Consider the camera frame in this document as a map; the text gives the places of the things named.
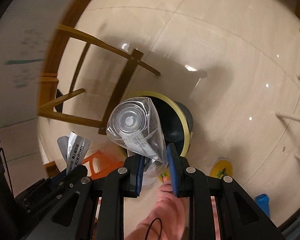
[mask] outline orange stool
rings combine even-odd
[[[95,172],[93,168],[93,159],[99,159],[100,160],[100,168],[102,168],[101,171]],[[100,179],[102,177],[107,176],[111,171],[114,171],[115,169],[118,169],[123,166],[123,162],[119,161],[113,161],[110,158],[106,157],[104,154],[102,154],[100,151],[97,151],[96,153],[90,155],[89,157],[85,158],[82,162],[82,164],[85,164],[89,162],[89,167],[91,171],[90,178],[92,179]]]

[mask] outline yellow shoe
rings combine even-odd
[[[217,160],[217,162],[213,166],[210,172],[210,176],[220,179],[226,175],[233,175],[232,164],[227,159],[221,158]]]

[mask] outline plastic wrapper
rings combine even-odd
[[[89,150],[90,141],[86,138],[71,132],[70,135],[62,136],[57,139],[60,152],[67,163],[66,173],[68,174],[78,165]]]
[[[157,110],[150,98],[130,98],[111,113],[106,133],[116,144],[151,160],[149,176],[161,174],[168,165],[167,149]]]

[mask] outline metal screw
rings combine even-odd
[[[223,180],[226,182],[226,183],[230,183],[233,181],[233,179],[230,177],[230,176],[224,176],[223,177]]]
[[[121,168],[118,169],[118,172],[119,172],[120,174],[125,174],[127,171],[128,171],[128,170],[127,170],[127,168],[125,168],[125,167],[121,167]]]
[[[188,167],[188,168],[186,168],[186,172],[195,173],[195,168],[194,167]]]
[[[90,182],[90,178],[89,177],[83,177],[82,179],[81,179],[81,183],[82,184],[87,184],[87,183],[89,183]]]

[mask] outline green line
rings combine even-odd
[[[32,62],[44,61],[43,58],[38,59],[26,59],[26,60],[7,60],[4,64],[5,65],[18,65],[18,64],[27,64]]]

